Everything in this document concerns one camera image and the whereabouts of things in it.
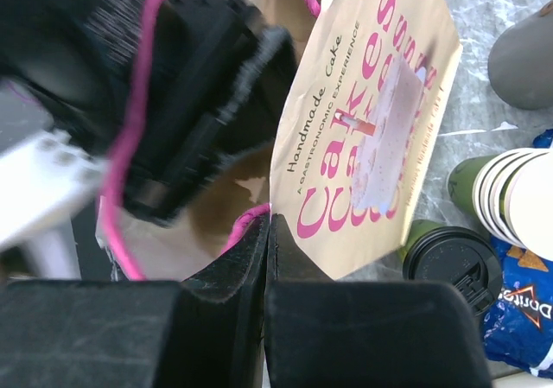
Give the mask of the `green paper cup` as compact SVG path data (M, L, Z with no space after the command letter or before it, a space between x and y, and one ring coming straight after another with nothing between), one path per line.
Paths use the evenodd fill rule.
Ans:
M401 262L407 258L413 246L423 235L440 227L443 227L443 224L428 219L415 219L411 224L405 245L397 251Z

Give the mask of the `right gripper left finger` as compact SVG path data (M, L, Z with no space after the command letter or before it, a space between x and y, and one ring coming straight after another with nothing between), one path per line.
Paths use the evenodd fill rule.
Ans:
M269 219L189 279L1 292L4 387L259 387Z

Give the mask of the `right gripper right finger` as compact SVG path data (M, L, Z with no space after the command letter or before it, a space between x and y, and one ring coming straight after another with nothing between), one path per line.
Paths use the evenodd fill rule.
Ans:
M489 387L474 316L437 282L335 282L270 220L264 347L274 387Z

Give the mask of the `black plastic cup lid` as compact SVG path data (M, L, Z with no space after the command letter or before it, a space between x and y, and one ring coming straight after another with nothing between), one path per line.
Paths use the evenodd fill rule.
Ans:
M495 250L477 232L464 227L443 225L426 233L402 263L407 280L453 285L478 318L496 302L503 285Z

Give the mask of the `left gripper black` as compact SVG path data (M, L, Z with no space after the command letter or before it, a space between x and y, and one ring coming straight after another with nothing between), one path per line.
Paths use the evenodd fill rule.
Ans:
M144 0L1 0L1 75L92 155L124 121ZM166 225L234 160L264 147L296 73L289 33L247 0L165 0L146 127L124 208Z

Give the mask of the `pink paper gift bag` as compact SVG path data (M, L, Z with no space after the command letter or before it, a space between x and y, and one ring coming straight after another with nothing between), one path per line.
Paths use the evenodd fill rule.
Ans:
M289 29L299 68L276 138L239 158L174 226L96 231L120 268L184 279L260 213L333 279L402 246L462 47L445 0L251 0Z

